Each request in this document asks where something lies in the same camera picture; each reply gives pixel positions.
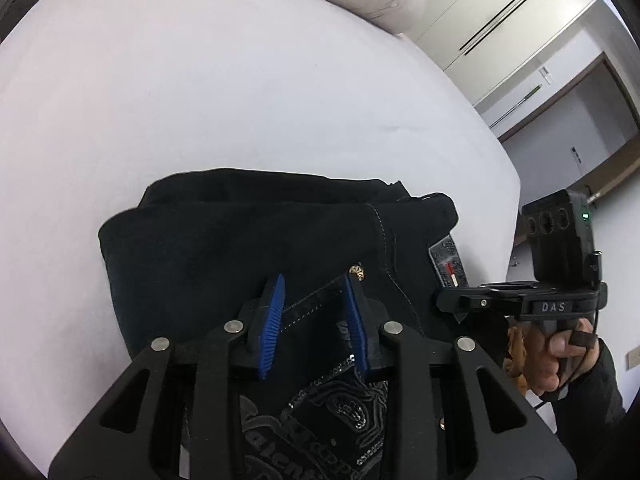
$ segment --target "black cable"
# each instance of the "black cable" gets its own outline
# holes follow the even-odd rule
[[[597,335],[596,330],[598,329],[598,316],[599,315],[600,315],[600,311],[596,310],[595,320],[593,321],[593,333],[596,334],[596,335]],[[569,384],[571,381],[573,381],[577,377],[577,374],[580,371],[580,368],[582,368],[582,365],[584,364],[584,360],[587,358],[588,352],[589,352],[589,349],[587,349],[587,351],[584,353],[584,355],[582,356],[582,359],[580,360],[580,364],[577,365],[577,367],[575,367],[574,372],[569,376],[569,378],[567,379],[567,381],[564,384]],[[544,406],[547,402],[548,402],[547,400],[543,400],[542,402],[540,402],[539,404],[534,406],[533,409],[534,410],[538,410],[538,409],[542,408],[542,406]]]

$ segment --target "wall socket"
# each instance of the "wall socket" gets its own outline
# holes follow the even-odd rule
[[[640,346],[634,348],[631,352],[626,355],[626,369],[631,370],[631,368],[640,365]]]

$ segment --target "gold button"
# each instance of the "gold button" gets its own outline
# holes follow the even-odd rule
[[[364,280],[364,269],[359,265],[352,265],[349,268],[349,272],[352,272],[358,277],[358,281],[361,282]]]

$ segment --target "hand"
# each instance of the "hand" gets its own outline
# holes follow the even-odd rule
[[[593,333],[593,326],[587,319],[582,318],[576,330]],[[569,345],[571,332],[571,330],[557,332],[549,338],[547,344],[545,336],[537,326],[532,324],[527,330],[524,339],[527,358],[522,373],[529,383],[529,388],[537,396],[557,390],[561,384],[568,381],[578,366],[580,369],[573,379],[588,372],[596,364],[600,355],[600,342],[596,340],[594,347],[589,350],[581,346]],[[562,381],[558,379],[559,358],[569,358]]]

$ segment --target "triangular cutout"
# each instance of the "triangular cutout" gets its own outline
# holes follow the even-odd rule
[[[486,368],[478,368],[478,382],[489,417],[489,425],[494,433],[521,428],[527,423],[524,414],[511,397],[502,389],[500,383]]]
[[[149,380],[149,370],[140,370],[120,396],[104,412],[100,418],[100,425],[104,428],[133,433],[138,424],[138,415],[142,399],[145,397],[146,383]]]

